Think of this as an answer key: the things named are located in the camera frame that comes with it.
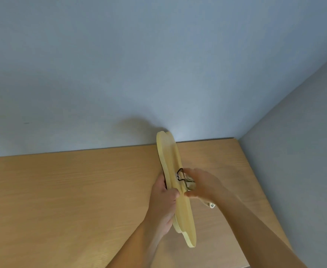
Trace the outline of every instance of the person's left hand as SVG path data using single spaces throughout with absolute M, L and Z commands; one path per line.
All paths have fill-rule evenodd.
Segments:
M 159 174 L 152 185 L 144 222 L 156 228 L 160 237 L 164 236 L 172 226 L 172 218 L 176 210 L 176 198 L 179 195 L 180 193 L 176 188 L 166 189 L 164 174 Z

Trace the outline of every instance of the hand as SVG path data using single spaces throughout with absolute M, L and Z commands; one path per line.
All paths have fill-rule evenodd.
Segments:
M 156 228 L 160 237 L 164 236 L 172 226 L 172 217 L 176 211 L 176 198 L 180 195 L 176 188 L 166 189 L 165 176 L 159 174 L 152 185 L 150 202 L 144 222 Z
M 206 202 L 216 204 L 216 197 L 224 190 L 220 180 L 199 168 L 184 168 L 184 173 L 190 176 L 196 183 L 196 188 L 192 191 L 185 192 L 185 196 L 189 198 L 201 198 Z

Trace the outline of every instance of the wooden table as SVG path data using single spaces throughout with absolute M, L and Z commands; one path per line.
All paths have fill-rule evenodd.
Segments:
M 235 139 L 179 143 L 289 244 Z M 161 169 L 155 145 L 0 157 L 0 267 L 105 267 L 143 220 Z M 218 208 L 191 200 L 196 248 L 172 228 L 152 267 L 246 267 Z

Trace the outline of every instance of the light blue wall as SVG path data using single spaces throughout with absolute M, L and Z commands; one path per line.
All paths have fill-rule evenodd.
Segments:
M 0 156 L 240 137 L 327 61 L 327 0 L 0 0 Z
M 240 143 L 299 257 L 327 267 L 327 63 Z

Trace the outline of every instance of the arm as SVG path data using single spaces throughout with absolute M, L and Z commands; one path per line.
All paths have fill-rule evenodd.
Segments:
M 306 268 L 291 249 L 226 189 L 217 177 L 197 168 L 184 168 L 184 172 L 196 183 L 196 189 L 185 195 L 218 206 L 252 268 Z
M 161 238 L 170 230 L 172 217 L 176 209 L 177 189 L 167 190 L 165 177 L 160 174 L 152 186 L 148 211 L 142 223 L 107 268 L 142 268 L 149 267 Z

